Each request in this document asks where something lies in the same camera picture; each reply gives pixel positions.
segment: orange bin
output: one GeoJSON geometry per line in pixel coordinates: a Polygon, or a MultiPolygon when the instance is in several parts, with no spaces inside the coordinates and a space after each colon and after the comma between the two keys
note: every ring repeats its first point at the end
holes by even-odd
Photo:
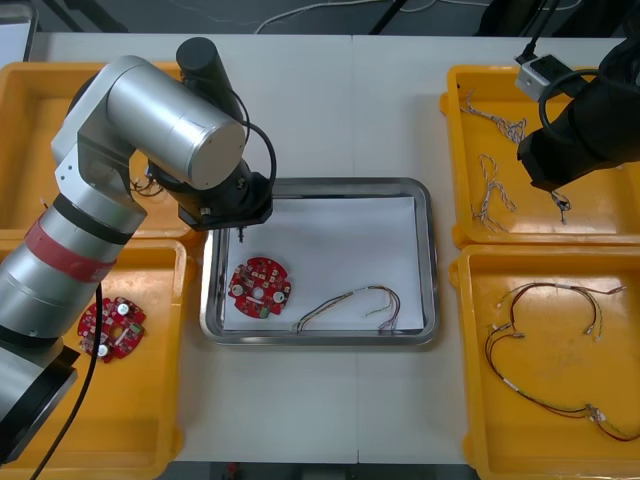
{"type": "MultiPolygon", "coordinates": [[[[0,239],[22,238],[58,194],[51,141],[78,89],[103,67],[99,63],[14,63],[0,71],[0,239]]],[[[174,63],[157,64],[179,77],[174,63]]],[[[131,179],[141,179],[147,159],[136,152],[131,179]]],[[[167,193],[134,199],[148,212],[136,238],[179,238],[196,234],[178,218],[178,204],[167,193]]]]}
{"type": "Polygon", "coordinates": [[[575,292],[536,288],[517,303],[523,339],[496,344],[493,358],[522,391],[547,403],[590,403],[625,435],[640,431],[640,247],[466,247],[450,268],[464,346],[468,463],[483,480],[637,478],[640,440],[619,442],[586,418],[564,418],[522,398],[489,367],[485,342],[509,322],[503,296],[529,282],[609,290],[600,341],[585,334],[592,310],[575,292]]]}
{"type": "MultiPolygon", "coordinates": [[[[0,258],[18,246],[0,240],[0,258]]],[[[132,240],[103,281],[103,296],[125,296],[147,314],[137,349],[109,364],[98,361],[82,408],[40,478],[152,479],[181,448],[176,426],[179,353],[194,262],[174,240],[132,240]]],[[[76,326],[64,336],[79,349],[76,326]]],[[[84,381],[89,355],[76,360],[78,379],[20,458],[0,479],[29,478],[66,421],[84,381]]]]}
{"type": "MultiPolygon", "coordinates": [[[[540,128],[538,104],[516,86],[518,67],[456,66],[449,71],[447,93],[440,102],[447,116],[457,225],[453,230],[458,247],[474,243],[492,244],[618,244],[640,241],[640,163],[619,169],[592,172],[561,188],[572,209],[561,223],[560,210],[549,193],[530,186],[530,178],[516,157],[517,145],[486,118],[460,111],[471,105],[482,112],[511,122],[527,120],[526,133],[540,128]],[[492,156],[498,165],[497,181],[516,203],[510,212],[493,192],[490,215],[508,232],[492,232],[473,211],[479,211],[487,184],[479,156],[492,156]]],[[[567,105],[565,95],[547,103],[550,119],[567,105]]]]}

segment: white cable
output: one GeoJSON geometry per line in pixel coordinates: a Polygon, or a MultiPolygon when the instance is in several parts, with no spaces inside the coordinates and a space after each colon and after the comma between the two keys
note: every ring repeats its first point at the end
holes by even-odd
{"type": "Polygon", "coordinates": [[[278,15],[275,15],[275,16],[271,17],[271,18],[267,18],[264,22],[262,22],[260,24],[260,26],[258,28],[256,28],[256,31],[253,32],[253,33],[254,33],[254,35],[259,34],[264,27],[266,27],[270,23],[273,23],[273,22],[275,22],[277,20],[280,20],[281,18],[290,17],[291,15],[295,15],[297,13],[308,12],[309,10],[314,10],[316,8],[346,7],[348,5],[361,5],[361,4],[365,4],[365,3],[380,3],[380,2],[384,2],[384,1],[386,1],[386,0],[349,0],[347,2],[314,3],[313,5],[307,5],[305,7],[296,8],[294,10],[289,10],[288,12],[280,13],[278,15]]]}
{"type": "MultiPolygon", "coordinates": [[[[308,12],[309,10],[315,10],[316,8],[324,8],[324,7],[347,7],[350,5],[363,5],[366,3],[381,3],[381,2],[386,2],[387,0],[349,0],[349,1],[345,1],[345,2],[325,2],[325,3],[314,3],[312,5],[306,5],[304,7],[299,7],[296,8],[294,10],[289,10],[288,12],[283,12],[283,13],[279,13],[278,15],[274,15],[271,18],[267,18],[264,22],[262,22],[258,28],[256,28],[256,30],[253,32],[254,35],[259,34],[264,27],[266,27],[267,25],[276,22],[280,19],[283,18],[287,18],[287,17],[291,17],[293,15],[298,15],[300,13],[304,13],[304,12],[308,12]]],[[[467,0],[431,0],[429,3],[427,3],[426,5],[423,5],[421,7],[416,7],[416,8],[401,8],[400,11],[402,13],[417,13],[417,12],[422,12],[424,10],[427,10],[428,8],[433,7],[437,2],[442,2],[442,3],[449,3],[452,5],[467,5],[467,6],[471,6],[471,7],[488,7],[489,4],[487,3],[480,3],[480,2],[471,2],[471,1],[467,1],[467,0]]],[[[571,10],[572,8],[577,7],[578,5],[580,5],[582,3],[582,0],[576,0],[574,3],[572,3],[571,5],[566,5],[564,7],[558,7],[556,8],[557,12],[561,12],[563,10],[571,10]]]]}

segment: table surface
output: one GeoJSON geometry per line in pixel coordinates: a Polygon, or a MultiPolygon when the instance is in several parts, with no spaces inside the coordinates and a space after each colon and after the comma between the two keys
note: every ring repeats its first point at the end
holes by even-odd
{"type": "MultiPolygon", "coordinates": [[[[172,60],[189,35],[38,34],[34,60],[172,60]]],[[[458,64],[514,65],[526,40],[217,36],[234,89],[271,137],[282,177],[408,176],[429,189],[441,333],[421,348],[222,347],[194,316],[182,350],[178,460],[462,463],[466,431],[458,251],[447,127],[439,110],[458,64]]],[[[542,39],[538,52],[595,65],[620,39],[542,39]]],[[[266,173],[252,138],[245,158],[266,173]]]]}

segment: black cable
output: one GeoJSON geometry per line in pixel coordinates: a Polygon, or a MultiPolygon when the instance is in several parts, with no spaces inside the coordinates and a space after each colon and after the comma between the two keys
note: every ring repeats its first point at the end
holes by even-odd
{"type": "MultiPolygon", "coordinates": [[[[182,79],[183,80],[193,80],[196,82],[205,82],[208,83],[209,85],[213,85],[215,88],[219,88],[220,86],[222,86],[227,92],[229,92],[231,95],[233,95],[233,97],[238,101],[238,103],[240,104],[240,108],[242,108],[242,113],[244,114],[244,121],[247,123],[251,123],[251,119],[249,118],[249,110],[247,110],[247,107],[245,106],[244,102],[242,101],[242,98],[240,98],[240,95],[238,95],[236,93],[236,91],[233,88],[230,87],[226,87],[224,85],[219,85],[216,82],[214,82],[213,80],[206,78],[206,77],[200,77],[198,75],[185,75],[184,72],[182,73],[182,79]]],[[[197,93],[198,95],[203,95],[205,96],[205,98],[210,102],[213,103],[214,105],[217,104],[217,102],[215,102],[209,95],[206,95],[204,92],[200,92],[198,91],[197,93]]],[[[244,138],[244,143],[246,144],[249,141],[249,134],[251,133],[251,129],[247,128],[247,133],[245,135],[244,138]]]]}
{"type": "Polygon", "coordinates": [[[536,9],[535,13],[531,17],[531,20],[527,22],[522,32],[520,32],[520,35],[519,35],[520,37],[527,36],[527,33],[529,33],[529,30],[531,30],[531,27],[533,27],[535,23],[538,21],[538,19],[540,18],[540,15],[544,11],[544,7],[547,5],[548,1],[549,0],[542,0],[542,2],[540,2],[540,4],[538,5],[538,8],[536,9]]]}
{"type": "Polygon", "coordinates": [[[381,33],[382,30],[384,30],[384,28],[387,26],[387,24],[391,20],[393,20],[393,17],[398,14],[400,9],[404,7],[405,3],[407,3],[407,0],[393,0],[391,6],[387,9],[386,12],[384,12],[384,15],[380,17],[380,20],[378,20],[378,22],[371,29],[369,35],[378,35],[379,33],[381,33]]]}
{"type": "Polygon", "coordinates": [[[549,23],[549,20],[551,20],[551,17],[555,13],[559,4],[560,4],[560,0],[551,0],[551,5],[549,5],[549,11],[547,12],[547,16],[544,18],[544,20],[542,20],[542,22],[540,22],[538,27],[534,30],[534,33],[531,36],[531,41],[527,44],[526,47],[524,47],[524,50],[522,51],[522,55],[520,55],[519,57],[523,59],[523,62],[520,62],[520,63],[524,63],[528,60],[533,60],[534,58],[533,52],[536,49],[536,42],[540,38],[540,35],[542,35],[542,31],[549,23]]]}
{"type": "Polygon", "coordinates": [[[264,133],[264,131],[260,127],[258,127],[257,125],[254,125],[253,123],[248,123],[248,122],[240,122],[240,124],[256,132],[258,136],[262,138],[262,141],[264,142],[269,152],[269,160],[271,162],[271,174],[269,175],[269,187],[265,189],[262,195],[262,198],[258,202],[258,205],[262,205],[264,202],[266,202],[269,199],[269,196],[271,195],[271,191],[273,189],[273,185],[276,183],[276,173],[278,169],[278,164],[276,162],[276,151],[273,148],[273,144],[271,143],[269,136],[266,133],[264,133]]]}
{"type": "Polygon", "coordinates": [[[64,8],[56,3],[55,0],[42,0],[44,4],[49,7],[49,9],[60,19],[62,22],[69,27],[72,32],[83,32],[82,27],[76,23],[76,21],[71,18],[64,8]]]}
{"type": "Polygon", "coordinates": [[[93,372],[98,362],[98,347],[100,346],[101,335],[102,335],[102,284],[99,283],[98,288],[96,288],[96,332],[93,337],[93,350],[91,351],[91,360],[89,361],[89,369],[87,370],[87,375],[86,377],[84,377],[84,383],[82,384],[82,388],[80,389],[80,393],[78,394],[78,399],[76,400],[76,403],[73,406],[71,413],[69,414],[69,418],[67,418],[67,421],[62,426],[60,433],[58,433],[58,436],[53,441],[53,444],[51,445],[51,447],[49,448],[49,451],[47,451],[47,454],[44,456],[44,458],[38,465],[38,468],[36,468],[35,472],[33,472],[33,475],[31,475],[31,480],[36,480],[38,476],[42,473],[42,470],[51,459],[51,456],[56,451],[56,448],[58,448],[58,445],[60,444],[65,434],[67,433],[67,430],[69,430],[69,427],[75,420],[76,415],[78,415],[78,411],[82,406],[84,397],[87,395],[87,390],[89,390],[89,384],[91,383],[91,379],[93,378],[93,372]]]}
{"type": "Polygon", "coordinates": [[[573,80],[576,77],[582,77],[584,75],[598,75],[598,70],[594,68],[587,68],[584,70],[574,70],[564,75],[560,75],[558,78],[553,80],[549,85],[547,85],[540,98],[538,99],[538,114],[540,116],[540,123],[542,123],[542,128],[546,130],[549,135],[558,142],[561,143],[573,143],[573,140],[565,137],[564,135],[560,135],[552,126],[551,122],[549,122],[549,117],[547,116],[547,101],[563,83],[568,82],[569,80],[573,80]]]}

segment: circular circuit board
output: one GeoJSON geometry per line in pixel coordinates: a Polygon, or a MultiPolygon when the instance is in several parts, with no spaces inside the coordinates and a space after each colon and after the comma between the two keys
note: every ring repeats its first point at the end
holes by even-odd
{"type": "Polygon", "coordinates": [[[246,265],[238,265],[229,282],[229,295],[235,306],[252,318],[280,315],[291,293],[287,271],[275,260],[255,257],[246,265]]]}

